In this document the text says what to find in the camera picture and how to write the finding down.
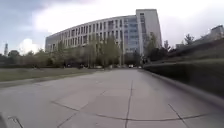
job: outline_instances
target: white building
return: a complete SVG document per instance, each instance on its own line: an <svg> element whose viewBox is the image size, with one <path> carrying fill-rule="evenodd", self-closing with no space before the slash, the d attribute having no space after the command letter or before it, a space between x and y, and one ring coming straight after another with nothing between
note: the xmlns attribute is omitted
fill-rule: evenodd
<svg viewBox="0 0 224 128"><path fill-rule="evenodd" d="M136 15L107 18L81 24L55 33L46 38L45 50L51 52L62 41L65 48L88 44L91 36L100 39L114 36L116 43L124 43L124 53L138 51L144 53L147 36L153 32L157 38L157 47L162 46L159 18L156 9L137 9Z"/></svg>

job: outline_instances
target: building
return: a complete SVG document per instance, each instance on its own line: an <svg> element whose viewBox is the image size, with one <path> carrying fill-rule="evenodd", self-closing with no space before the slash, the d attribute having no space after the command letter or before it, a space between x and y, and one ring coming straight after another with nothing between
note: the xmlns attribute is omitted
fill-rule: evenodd
<svg viewBox="0 0 224 128"><path fill-rule="evenodd" d="M211 29L209 38L212 40L218 40L224 38L224 28L222 25L216 26Z"/></svg>
<svg viewBox="0 0 224 128"><path fill-rule="evenodd" d="M162 46L159 18L156 9L137 9L136 15L107 18L81 24L46 38L45 50L52 52L62 41L68 46L85 46L91 36L96 34L100 39L114 36L116 43L123 44L124 53L138 51L144 53L147 36L153 32L157 38L157 47Z"/></svg>
<svg viewBox="0 0 224 128"><path fill-rule="evenodd" d="M8 56L8 44L5 44L4 56Z"/></svg>
<svg viewBox="0 0 224 128"><path fill-rule="evenodd" d="M224 38L224 28L223 25L218 25L214 28L212 28L209 32L209 34L202 36L201 38L194 41L194 45L200 44L200 43L207 43L212 42L214 40L219 40Z"/></svg>

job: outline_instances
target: concrete ground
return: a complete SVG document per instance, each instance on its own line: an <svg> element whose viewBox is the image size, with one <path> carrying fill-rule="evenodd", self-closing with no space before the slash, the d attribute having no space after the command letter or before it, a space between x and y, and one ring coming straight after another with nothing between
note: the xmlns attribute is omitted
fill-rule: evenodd
<svg viewBox="0 0 224 128"><path fill-rule="evenodd" d="M223 128L221 109L137 69L0 90L0 113L20 128Z"/></svg>

